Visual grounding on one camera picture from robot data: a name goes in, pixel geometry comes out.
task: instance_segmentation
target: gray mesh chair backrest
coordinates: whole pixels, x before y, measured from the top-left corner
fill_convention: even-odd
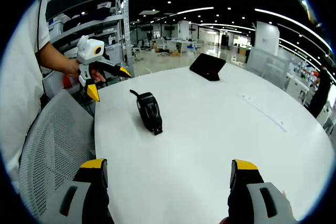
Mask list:
[[[92,116],[61,90],[32,125],[22,151],[20,196],[35,218],[46,210],[48,196],[95,158],[93,139]]]
[[[156,48],[159,48],[159,49],[163,49],[164,48],[164,40],[163,39],[157,39],[156,40],[156,44],[157,44]]]
[[[266,63],[261,77],[273,83],[275,86],[284,89],[286,83],[286,74],[287,73],[284,72],[284,70],[280,67],[271,63]]]

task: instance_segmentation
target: black tape measure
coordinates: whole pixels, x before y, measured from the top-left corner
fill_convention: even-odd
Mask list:
[[[138,94],[134,90],[130,90],[130,92],[136,95],[136,104],[145,127],[154,132],[154,135],[162,133],[160,109],[153,94],[150,92]]]

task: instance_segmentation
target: white round table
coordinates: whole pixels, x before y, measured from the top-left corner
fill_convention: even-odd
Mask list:
[[[253,73],[226,64],[219,75],[210,82],[179,68],[99,90],[96,153],[108,160],[116,224],[219,223],[228,216],[235,158],[254,163],[265,182],[284,190],[297,220],[313,210],[334,166],[321,125]],[[130,89],[153,93],[162,134],[144,127]]]

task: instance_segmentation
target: black tablet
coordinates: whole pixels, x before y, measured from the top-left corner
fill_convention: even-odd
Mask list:
[[[200,54],[189,69],[209,81],[219,81],[218,73],[225,63],[223,59]]]

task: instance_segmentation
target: person's hand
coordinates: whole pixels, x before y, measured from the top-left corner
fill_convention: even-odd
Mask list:
[[[69,64],[69,70],[68,70],[67,74],[71,77],[77,78],[78,77],[79,62],[78,62],[77,59],[70,59],[69,62],[70,62],[70,64]],[[98,72],[97,69],[92,67],[92,65],[90,66],[90,71],[91,71],[92,77],[96,81],[103,81],[103,82],[106,81],[104,76],[100,72]]]
[[[223,219],[219,224],[229,224],[229,217]]]

